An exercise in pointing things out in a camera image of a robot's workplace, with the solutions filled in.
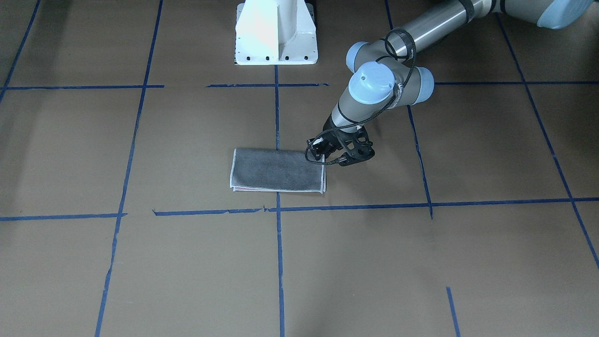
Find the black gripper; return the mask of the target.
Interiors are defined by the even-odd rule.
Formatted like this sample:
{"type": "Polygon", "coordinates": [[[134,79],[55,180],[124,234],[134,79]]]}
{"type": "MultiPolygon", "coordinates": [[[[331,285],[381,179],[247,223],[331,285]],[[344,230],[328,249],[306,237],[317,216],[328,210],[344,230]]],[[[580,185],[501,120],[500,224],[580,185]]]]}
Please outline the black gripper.
{"type": "Polygon", "coordinates": [[[336,128],[336,124],[332,122],[332,116],[329,115],[322,128],[324,134],[309,140],[309,152],[315,160],[327,159],[336,151],[345,150],[347,152],[347,145],[354,140],[357,134],[343,132],[343,130],[327,131],[334,128],[336,128]]]}

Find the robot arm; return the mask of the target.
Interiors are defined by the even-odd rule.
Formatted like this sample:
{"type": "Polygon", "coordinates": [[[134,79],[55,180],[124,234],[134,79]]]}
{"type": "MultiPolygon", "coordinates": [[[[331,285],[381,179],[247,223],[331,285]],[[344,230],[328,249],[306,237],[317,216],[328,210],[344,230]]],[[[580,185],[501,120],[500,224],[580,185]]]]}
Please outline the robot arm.
{"type": "Polygon", "coordinates": [[[355,43],[347,52],[351,71],[323,130],[307,141],[305,159],[321,166],[349,166],[371,159],[375,151],[365,124],[386,110],[430,98],[435,80],[417,67],[420,51],[473,19],[504,13],[548,29],[571,25],[590,0],[445,0],[383,38],[355,43]]]}

